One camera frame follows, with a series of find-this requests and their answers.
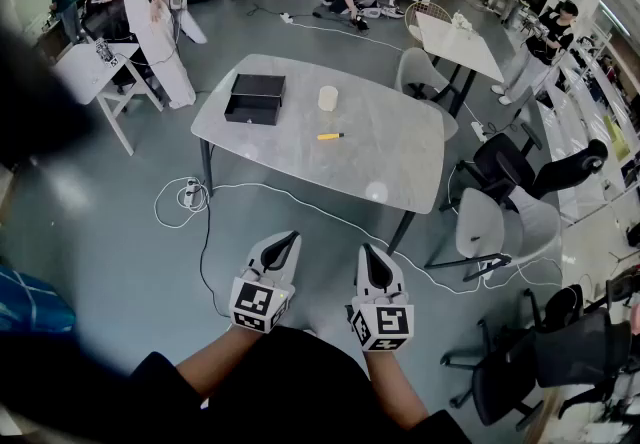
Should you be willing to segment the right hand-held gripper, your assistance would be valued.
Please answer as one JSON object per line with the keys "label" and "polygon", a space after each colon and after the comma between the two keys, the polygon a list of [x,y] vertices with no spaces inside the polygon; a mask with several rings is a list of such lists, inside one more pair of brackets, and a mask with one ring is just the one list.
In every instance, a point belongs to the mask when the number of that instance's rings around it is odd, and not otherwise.
{"label": "right hand-held gripper", "polygon": [[392,293],[354,297],[351,326],[364,352],[393,352],[414,337],[414,306],[404,290],[399,266],[381,249],[368,243],[358,251],[358,294]]}

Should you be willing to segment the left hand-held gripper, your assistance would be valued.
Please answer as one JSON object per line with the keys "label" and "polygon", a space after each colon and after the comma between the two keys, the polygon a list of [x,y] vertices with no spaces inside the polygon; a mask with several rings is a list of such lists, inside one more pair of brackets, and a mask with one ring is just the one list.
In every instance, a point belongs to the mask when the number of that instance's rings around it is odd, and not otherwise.
{"label": "left hand-held gripper", "polygon": [[234,278],[229,314],[231,324],[261,334],[270,333],[289,308],[302,246],[298,231],[276,233],[255,244],[246,268]]}

